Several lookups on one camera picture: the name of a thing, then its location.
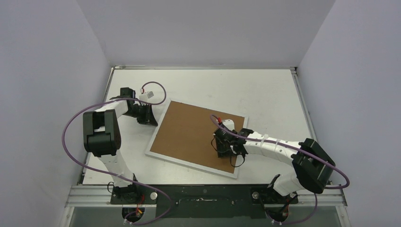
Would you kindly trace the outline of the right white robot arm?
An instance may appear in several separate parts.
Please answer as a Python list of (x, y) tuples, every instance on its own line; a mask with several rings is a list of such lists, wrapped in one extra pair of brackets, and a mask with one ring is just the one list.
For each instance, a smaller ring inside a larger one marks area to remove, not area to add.
[(213, 136), (218, 157), (259, 155), (293, 167), (291, 173), (280, 175), (268, 188), (267, 196), (274, 203), (299, 190), (323, 193), (333, 172), (327, 165), (335, 166), (323, 148), (311, 138), (301, 142), (284, 141), (246, 128), (230, 131), (222, 123)]

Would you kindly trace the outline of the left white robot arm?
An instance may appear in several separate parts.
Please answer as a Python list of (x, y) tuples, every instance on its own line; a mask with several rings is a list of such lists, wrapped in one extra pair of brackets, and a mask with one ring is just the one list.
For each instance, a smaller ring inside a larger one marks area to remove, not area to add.
[(148, 104), (153, 92), (141, 91), (135, 102), (135, 91), (129, 87), (120, 89), (120, 95), (101, 108), (83, 113), (84, 148), (105, 165), (108, 172), (114, 173), (113, 193), (134, 204), (141, 198), (141, 190), (135, 184), (136, 176), (129, 170), (120, 152), (122, 143), (118, 118), (122, 115), (133, 117), (139, 124), (156, 127), (158, 125)]

